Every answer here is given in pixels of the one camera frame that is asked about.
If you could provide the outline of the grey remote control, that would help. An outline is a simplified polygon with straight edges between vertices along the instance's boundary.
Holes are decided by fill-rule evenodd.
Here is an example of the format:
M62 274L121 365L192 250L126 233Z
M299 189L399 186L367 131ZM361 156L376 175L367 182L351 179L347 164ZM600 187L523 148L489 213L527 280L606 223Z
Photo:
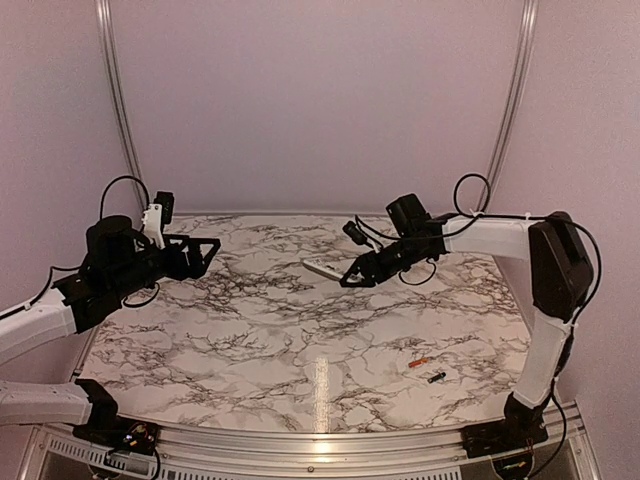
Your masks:
M338 270L336 267L317 259L303 259L301 264L310 272L329 280L340 281L345 275L344 272Z

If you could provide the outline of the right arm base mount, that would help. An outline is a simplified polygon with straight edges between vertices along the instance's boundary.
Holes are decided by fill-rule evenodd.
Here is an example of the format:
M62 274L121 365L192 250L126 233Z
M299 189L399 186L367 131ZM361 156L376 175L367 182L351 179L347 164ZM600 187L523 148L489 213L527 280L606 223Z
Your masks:
M505 420L496 420L463 427L460 430L463 449L468 458L496 455L517 449L529 448L548 440L543 423L524 430L510 427Z

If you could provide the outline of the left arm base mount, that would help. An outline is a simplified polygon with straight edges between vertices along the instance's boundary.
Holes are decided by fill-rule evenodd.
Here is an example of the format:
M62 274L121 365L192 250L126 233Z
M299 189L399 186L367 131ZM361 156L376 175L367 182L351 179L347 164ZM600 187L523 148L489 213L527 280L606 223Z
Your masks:
M160 426L157 423L117 415L102 426L97 423L74 426L73 435L115 452L125 451L152 456L156 449L159 430Z

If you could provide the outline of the black green battery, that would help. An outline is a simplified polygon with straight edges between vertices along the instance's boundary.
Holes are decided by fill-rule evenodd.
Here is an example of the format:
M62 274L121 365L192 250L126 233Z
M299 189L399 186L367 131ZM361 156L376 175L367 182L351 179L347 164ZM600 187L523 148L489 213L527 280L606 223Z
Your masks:
M429 383L429 384L433 384L433 383L435 383L435 382L438 382L438 381L443 380L445 377L446 377L446 373L445 373L445 372L439 372L438 374L436 374L436 375L434 375L434 376L430 377L430 378L428 379L428 383Z

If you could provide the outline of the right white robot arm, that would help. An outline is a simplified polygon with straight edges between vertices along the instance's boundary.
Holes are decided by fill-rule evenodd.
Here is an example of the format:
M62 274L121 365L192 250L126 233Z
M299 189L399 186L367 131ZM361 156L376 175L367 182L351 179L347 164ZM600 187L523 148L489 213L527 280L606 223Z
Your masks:
M529 437L552 396L574 341L577 315L594 288L594 267L571 217L448 213L431 216L415 194L390 203L386 211L397 238L357 257L339 283L371 288L421 261L451 253L479 253L526 262L530 268L533 320L531 343L519 380L508 396L495 438L515 448Z

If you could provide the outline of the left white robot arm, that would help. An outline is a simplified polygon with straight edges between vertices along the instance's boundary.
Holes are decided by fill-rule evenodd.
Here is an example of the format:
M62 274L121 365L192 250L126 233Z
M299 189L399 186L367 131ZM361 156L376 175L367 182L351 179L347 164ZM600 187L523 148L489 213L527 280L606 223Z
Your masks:
M159 221L139 231L123 215L99 220L87 230L86 241L87 253L76 273L2 312L3 363L98 326L120 310L125 299L164 278L201 278L221 247L216 238L165 234ZM86 425L102 443L116 445L127 432L117 414L117 402L94 380L1 384L3 425Z

